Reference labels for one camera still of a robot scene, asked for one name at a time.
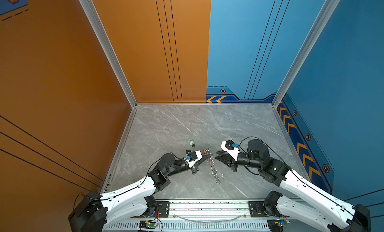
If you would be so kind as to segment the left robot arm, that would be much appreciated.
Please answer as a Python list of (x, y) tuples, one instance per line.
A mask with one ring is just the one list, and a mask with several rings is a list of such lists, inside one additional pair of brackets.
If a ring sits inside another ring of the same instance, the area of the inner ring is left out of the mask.
[(188, 151), (182, 159), (167, 153), (155, 161), (137, 182), (112, 192), (88, 193), (68, 217), (71, 230), (103, 232), (125, 219), (154, 215), (157, 207), (154, 194), (171, 183), (169, 177), (188, 170), (196, 174), (199, 166), (209, 158), (209, 155), (202, 155), (201, 151)]

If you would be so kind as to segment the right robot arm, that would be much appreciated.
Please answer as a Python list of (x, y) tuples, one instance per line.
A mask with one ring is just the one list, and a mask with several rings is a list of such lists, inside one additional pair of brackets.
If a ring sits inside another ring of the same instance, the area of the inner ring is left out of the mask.
[(256, 168), (267, 182), (284, 189), (305, 204), (296, 203), (272, 191), (263, 202), (269, 217), (290, 217), (321, 232), (370, 232), (371, 213), (361, 204), (351, 205), (306, 180), (285, 162), (270, 156), (269, 146), (260, 139), (248, 142), (247, 151), (232, 140), (223, 141), (216, 159), (236, 172), (238, 166)]

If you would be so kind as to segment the green circuit board right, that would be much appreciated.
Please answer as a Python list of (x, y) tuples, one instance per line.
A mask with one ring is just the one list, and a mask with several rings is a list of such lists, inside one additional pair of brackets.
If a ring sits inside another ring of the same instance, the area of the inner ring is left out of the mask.
[(268, 226), (270, 232), (283, 232), (284, 227), (289, 225), (289, 221), (281, 221), (281, 220), (268, 220)]

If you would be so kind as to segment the green circuit board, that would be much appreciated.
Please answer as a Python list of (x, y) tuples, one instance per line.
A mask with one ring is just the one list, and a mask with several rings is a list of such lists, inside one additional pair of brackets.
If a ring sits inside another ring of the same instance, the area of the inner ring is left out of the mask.
[(283, 232), (284, 227), (289, 225), (289, 221), (281, 221), (281, 220), (268, 220), (268, 226), (270, 232)]
[(159, 229), (159, 223), (157, 221), (144, 221), (139, 222), (138, 230), (139, 232), (154, 232), (156, 229)]

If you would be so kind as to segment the green circuit board left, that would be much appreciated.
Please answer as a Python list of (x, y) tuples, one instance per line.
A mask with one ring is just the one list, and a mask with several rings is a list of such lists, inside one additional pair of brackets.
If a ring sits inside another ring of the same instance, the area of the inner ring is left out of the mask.
[(157, 221), (144, 221), (139, 222), (138, 230), (139, 232), (154, 232), (156, 229), (159, 229), (159, 223)]

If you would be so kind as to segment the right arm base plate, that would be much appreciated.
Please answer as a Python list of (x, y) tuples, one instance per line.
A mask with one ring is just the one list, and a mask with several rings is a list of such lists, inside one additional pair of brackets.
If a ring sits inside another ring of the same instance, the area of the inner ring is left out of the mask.
[(252, 218), (281, 217), (275, 205), (262, 201), (250, 201), (248, 206)]

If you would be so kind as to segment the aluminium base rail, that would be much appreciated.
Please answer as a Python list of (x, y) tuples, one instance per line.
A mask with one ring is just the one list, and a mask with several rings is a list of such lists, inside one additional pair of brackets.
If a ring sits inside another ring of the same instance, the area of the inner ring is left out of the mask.
[(109, 226), (103, 232), (139, 232), (138, 226), (141, 220), (157, 221), (159, 229), (155, 232), (270, 232), (268, 220), (290, 223), (299, 221), (290, 217), (252, 218), (248, 200), (169, 200), (168, 202), (170, 202), (168, 218), (132, 217)]

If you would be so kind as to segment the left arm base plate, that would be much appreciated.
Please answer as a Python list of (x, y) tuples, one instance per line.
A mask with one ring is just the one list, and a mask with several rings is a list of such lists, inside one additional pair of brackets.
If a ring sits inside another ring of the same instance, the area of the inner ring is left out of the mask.
[(170, 202), (160, 201), (152, 203), (148, 206), (147, 210), (144, 212), (144, 217), (150, 218), (168, 218), (170, 212)]

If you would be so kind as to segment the aluminium corner post right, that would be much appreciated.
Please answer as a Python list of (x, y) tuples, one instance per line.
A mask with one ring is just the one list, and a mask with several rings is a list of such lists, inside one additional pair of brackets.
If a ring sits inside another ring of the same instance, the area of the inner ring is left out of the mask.
[(311, 26), (306, 36), (305, 41), (303, 42), (297, 56), (295, 57), (272, 102), (272, 107), (274, 109), (276, 109), (279, 106), (280, 102), (282, 102), (284, 95), (288, 92), (288, 89), (290, 88), (291, 84), (299, 73), (301, 67), (306, 61), (308, 55), (310, 54), (312, 48), (317, 42), (319, 36), (321, 35), (323, 29), (328, 23), (339, 2), (340, 0), (325, 0), (313, 25)]

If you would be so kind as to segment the aluminium corner post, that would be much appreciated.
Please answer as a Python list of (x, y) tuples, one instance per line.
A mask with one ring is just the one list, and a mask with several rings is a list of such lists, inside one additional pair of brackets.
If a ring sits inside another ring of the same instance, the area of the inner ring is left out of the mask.
[(96, 7), (92, 0), (79, 0), (83, 11), (85, 12), (88, 21), (101, 45), (106, 58), (108, 59), (111, 68), (113, 69), (115, 76), (133, 109), (137, 107), (137, 101), (128, 83), (127, 77), (123, 71), (123, 68), (119, 62), (119, 59), (114, 51), (114, 48), (110, 42), (107, 32), (103, 26), (100, 16), (96, 10)]
[(319, 36), (321, 35), (323, 29), (328, 23), (339, 2), (340, 0), (325, 0), (313, 25), (311, 26), (306, 36), (305, 41), (303, 42), (297, 56), (295, 57), (272, 102), (272, 107), (274, 109), (276, 109), (279, 106), (280, 102), (282, 102), (284, 95), (288, 92), (288, 89), (290, 88), (291, 84), (299, 73), (301, 67), (306, 61), (308, 55), (310, 54), (312, 48), (317, 42)]

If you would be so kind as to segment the aluminium corner post left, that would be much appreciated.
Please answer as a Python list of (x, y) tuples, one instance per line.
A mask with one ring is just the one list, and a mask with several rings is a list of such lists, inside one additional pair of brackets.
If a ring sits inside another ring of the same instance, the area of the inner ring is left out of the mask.
[(107, 32), (103, 26), (100, 16), (96, 10), (96, 7), (92, 0), (79, 0), (83, 11), (85, 12), (88, 21), (101, 45), (106, 58), (108, 59), (111, 68), (113, 69), (115, 76), (133, 109), (137, 107), (137, 101), (128, 83), (127, 77), (123, 71), (123, 68), (119, 62), (119, 59), (114, 51), (114, 48), (110, 42)]

